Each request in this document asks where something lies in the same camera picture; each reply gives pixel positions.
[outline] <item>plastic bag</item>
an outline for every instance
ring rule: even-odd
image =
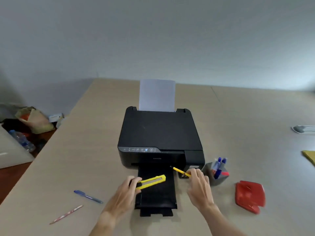
[[[49,122],[48,118],[33,107],[22,108],[15,116],[22,123],[29,126],[34,134],[40,134],[55,129],[53,124]]]

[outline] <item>printer output tray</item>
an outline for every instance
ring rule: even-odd
[[[140,209],[140,216],[173,216],[172,209],[177,209],[173,169],[150,164],[139,166],[138,176],[143,180],[160,175],[166,176],[165,182],[145,188],[136,196],[135,209]]]

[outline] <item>plastic bottle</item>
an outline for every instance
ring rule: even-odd
[[[25,148],[26,151],[32,152],[35,150],[36,147],[34,144],[28,141],[23,133],[15,130],[10,130],[9,133],[15,140],[18,141],[19,144],[21,144],[22,147]]]

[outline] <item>white paper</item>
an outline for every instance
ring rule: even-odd
[[[175,81],[162,79],[140,80],[140,111],[174,112]]]

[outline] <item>inkjet printer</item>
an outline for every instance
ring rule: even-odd
[[[205,164],[202,145],[188,109],[155,112],[128,107],[118,151],[122,164],[138,168],[138,176],[142,179],[166,176],[165,182],[145,188],[136,196],[135,209],[140,209],[140,216],[173,216],[172,209],[177,209],[177,203],[174,171],[170,166],[187,171],[189,168],[202,169]]]

